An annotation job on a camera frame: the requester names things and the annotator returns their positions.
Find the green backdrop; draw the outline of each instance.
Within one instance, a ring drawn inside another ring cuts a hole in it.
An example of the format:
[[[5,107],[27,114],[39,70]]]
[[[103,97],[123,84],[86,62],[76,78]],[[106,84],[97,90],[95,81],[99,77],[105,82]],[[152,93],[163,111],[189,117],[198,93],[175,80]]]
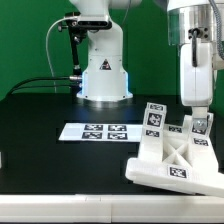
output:
[[[49,27],[65,13],[75,11],[69,0],[0,0],[0,99],[16,83],[51,76],[45,51]],[[121,24],[125,10],[111,10]],[[179,94],[179,59],[168,46],[167,15],[153,0],[130,10],[124,29],[124,67],[135,94]],[[81,67],[87,66],[87,40],[79,46]],[[67,31],[50,36],[50,55],[57,76],[70,75],[72,59]],[[218,76],[217,109],[222,111],[224,78]]]

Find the white plastic block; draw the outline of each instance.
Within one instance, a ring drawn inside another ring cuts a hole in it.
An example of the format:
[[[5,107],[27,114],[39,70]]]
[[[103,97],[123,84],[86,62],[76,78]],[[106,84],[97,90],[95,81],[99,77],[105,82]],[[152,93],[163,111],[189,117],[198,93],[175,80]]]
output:
[[[147,113],[151,112],[146,109],[144,123]],[[139,156],[128,160],[126,177],[136,184],[224,197],[224,175],[218,172],[209,139],[212,121],[213,114],[209,113],[208,128],[197,132],[192,117],[185,116],[182,127],[157,127],[161,138],[146,138],[144,124]]]
[[[165,117],[166,106],[153,103],[147,104],[138,155],[140,160],[161,161],[163,157],[163,127]]]
[[[196,130],[194,128],[193,122],[191,122],[191,127],[190,127],[190,135],[191,137],[199,138],[199,139],[207,139],[209,138],[211,128],[212,128],[212,123],[213,123],[213,117],[214,115],[212,113],[208,113],[208,127],[206,130]]]

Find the warning label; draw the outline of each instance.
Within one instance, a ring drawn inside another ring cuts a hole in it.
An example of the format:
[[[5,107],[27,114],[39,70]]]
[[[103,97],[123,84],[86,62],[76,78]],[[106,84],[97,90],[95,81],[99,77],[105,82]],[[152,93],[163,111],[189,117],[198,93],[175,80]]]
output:
[[[103,64],[100,67],[100,70],[111,70],[110,64],[107,59],[104,60]]]

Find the black table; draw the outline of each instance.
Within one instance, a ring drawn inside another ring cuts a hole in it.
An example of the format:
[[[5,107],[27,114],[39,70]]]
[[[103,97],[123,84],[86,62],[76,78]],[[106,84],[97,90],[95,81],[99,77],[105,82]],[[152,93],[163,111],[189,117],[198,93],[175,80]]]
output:
[[[0,194],[177,195],[135,185],[125,177],[126,163],[139,143],[61,142],[67,122],[142,124],[147,102],[166,104],[166,123],[182,125],[176,96],[136,96],[113,109],[76,104],[69,94],[14,94],[0,102]],[[224,171],[224,118],[215,115],[211,132],[220,171]]]

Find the cable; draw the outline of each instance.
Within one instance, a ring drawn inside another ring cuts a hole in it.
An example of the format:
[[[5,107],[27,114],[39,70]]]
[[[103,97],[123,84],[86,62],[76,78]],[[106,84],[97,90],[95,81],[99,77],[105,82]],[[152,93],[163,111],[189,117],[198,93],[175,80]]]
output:
[[[128,13],[129,13],[129,10],[130,10],[130,8],[131,8],[131,1],[132,1],[132,0],[129,0],[129,4],[128,4],[127,10],[126,10],[126,13],[125,13],[123,22],[121,23],[121,27],[124,26],[124,24],[125,24],[125,22],[126,22],[126,19],[127,19],[127,17],[128,17]]]
[[[49,86],[23,86],[18,88],[11,89],[6,96],[12,95],[13,92],[21,90],[21,89],[32,89],[32,88],[54,88],[54,87],[70,87],[71,85],[49,85]]]
[[[222,18],[219,9],[214,0],[209,0],[211,7],[213,8],[216,24],[217,24],[217,50],[220,58],[224,60],[224,50],[222,45]]]
[[[50,70],[51,70],[51,76],[52,77],[55,77],[55,73],[54,73],[53,65],[52,65],[51,58],[50,58],[50,52],[49,52],[49,37],[50,37],[51,31],[53,30],[53,28],[58,23],[66,21],[66,20],[72,20],[72,19],[74,19],[74,16],[73,17],[67,17],[67,18],[59,19],[58,21],[56,21],[55,23],[53,23],[51,25],[51,27],[49,28],[49,30],[47,32],[47,35],[46,35],[46,53],[47,53],[47,60],[48,60],[48,64],[49,64],[49,67],[50,67]]]
[[[35,82],[35,81],[52,81],[52,80],[53,81],[55,81],[55,80],[60,80],[60,81],[62,81],[62,80],[70,80],[70,77],[67,77],[67,76],[65,76],[65,77],[63,77],[63,76],[62,77],[36,77],[36,78],[26,79],[26,80],[24,80],[22,82],[19,82],[15,86],[13,86],[11,88],[11,90],[7,93],[7,95],[10,95],[11,92],[14,92],[14,89],[18,89],[22,85],[25,85],[27,83]]]

